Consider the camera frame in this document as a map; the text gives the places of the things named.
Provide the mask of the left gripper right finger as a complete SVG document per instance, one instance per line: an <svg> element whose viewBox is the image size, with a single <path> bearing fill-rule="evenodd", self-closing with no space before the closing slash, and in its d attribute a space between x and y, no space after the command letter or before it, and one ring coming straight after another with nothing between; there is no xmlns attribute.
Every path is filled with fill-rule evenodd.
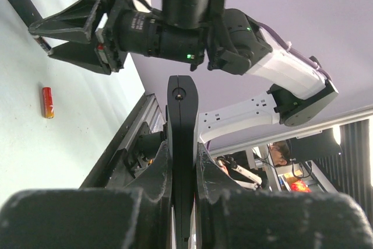
<svg viewBox="0 0 373 249"><path fill-rule="evenodd" d="M372 228L350 196L247 190L198 145L198 248L371 248Z"/></svg>

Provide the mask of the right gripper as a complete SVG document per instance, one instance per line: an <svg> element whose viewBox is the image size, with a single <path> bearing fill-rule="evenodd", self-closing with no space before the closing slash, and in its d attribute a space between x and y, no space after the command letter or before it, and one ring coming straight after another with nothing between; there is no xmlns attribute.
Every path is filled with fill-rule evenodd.
<svg viewBox="0 0 373 249"><path fill-rule="evenodd" d="M110 75L124 68L128 55L119 45L119 36L120 20L129 10L129 0L78 0L61 12L32 23L29 32L71 41L52 48L50 58ZM107 21L96 31L104 14ZM97 40L91 42L95 31Z"/></svg>

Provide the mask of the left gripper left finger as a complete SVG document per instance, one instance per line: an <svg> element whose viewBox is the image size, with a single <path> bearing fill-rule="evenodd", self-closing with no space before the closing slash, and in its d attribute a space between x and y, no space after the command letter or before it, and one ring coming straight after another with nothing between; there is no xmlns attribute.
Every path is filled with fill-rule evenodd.
<svg viewBox="0 0 373 249"><path fill-rule="evenodd" d="M2 248L170 248L172 160L123 188L24 190L1 208Z"/></svg>

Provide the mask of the black grey battery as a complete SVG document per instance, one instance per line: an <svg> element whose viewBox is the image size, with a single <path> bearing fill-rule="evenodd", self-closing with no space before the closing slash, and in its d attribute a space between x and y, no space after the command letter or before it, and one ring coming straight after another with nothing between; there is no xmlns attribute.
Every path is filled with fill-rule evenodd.
<svg viewBox="0 0 373 249"><path fill-rule="evenodd" d="M44 52L50 56L53 54L53 48L49 45L49 43L41 36L33 36L33 39L36 43L44 50Z"/></svg>

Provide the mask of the black battery cover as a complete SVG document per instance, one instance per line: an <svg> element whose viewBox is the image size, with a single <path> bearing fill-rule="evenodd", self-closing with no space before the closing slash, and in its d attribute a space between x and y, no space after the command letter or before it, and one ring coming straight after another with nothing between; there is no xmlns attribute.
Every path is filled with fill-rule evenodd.
<svg viewBox="0 0 373 249"><path fill-rule="evenodd" d="M34 22L43 20L43 17L31 0L8 0L8 2L27 27Z"/></svg>

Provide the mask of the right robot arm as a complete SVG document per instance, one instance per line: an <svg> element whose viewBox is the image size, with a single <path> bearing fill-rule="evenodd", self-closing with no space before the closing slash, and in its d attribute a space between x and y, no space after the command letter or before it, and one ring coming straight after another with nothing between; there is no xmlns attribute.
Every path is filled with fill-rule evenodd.
<svg viewBox="0 0 373 249"><path fill-rule="evenodd" d="M189 76L168 82L167 134L206 143L242 129L302 125L338 95L329 74L267 25L224 6L225 0L78 0L63 11L32 23L37 39L62 40L51 58L109 75L123 68L130 53L188 64L205 59L209 70L255 75L271 81L268 91L214 111L198 111L198 93Z"/></svg>

